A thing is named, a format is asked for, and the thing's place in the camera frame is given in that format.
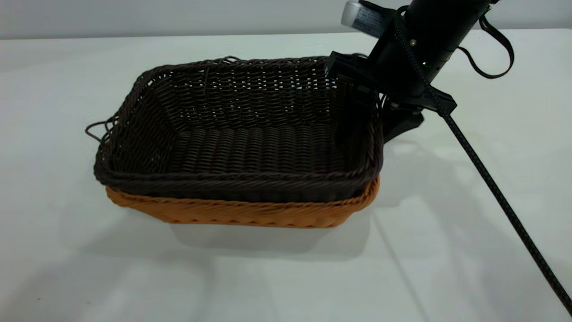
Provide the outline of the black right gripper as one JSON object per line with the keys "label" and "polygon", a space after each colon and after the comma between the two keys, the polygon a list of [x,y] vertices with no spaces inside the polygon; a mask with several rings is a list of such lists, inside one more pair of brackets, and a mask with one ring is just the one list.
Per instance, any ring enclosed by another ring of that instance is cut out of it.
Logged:
{"label": "black right gripper", "polygon": [[[343,77],[345,90],[345,145],[363,137],[374,109],[374,90],[388,94],[399,104],[438,111],[428,93],[431,82],[449,61],[465,37],[459,22],[405,22],[397,30],[394,22],[348,22],[347,26],[372,35],[378,42],[368,57],[333,51],[326,73]],[[421,126],[418,110],[383,108],[384,143]]]}

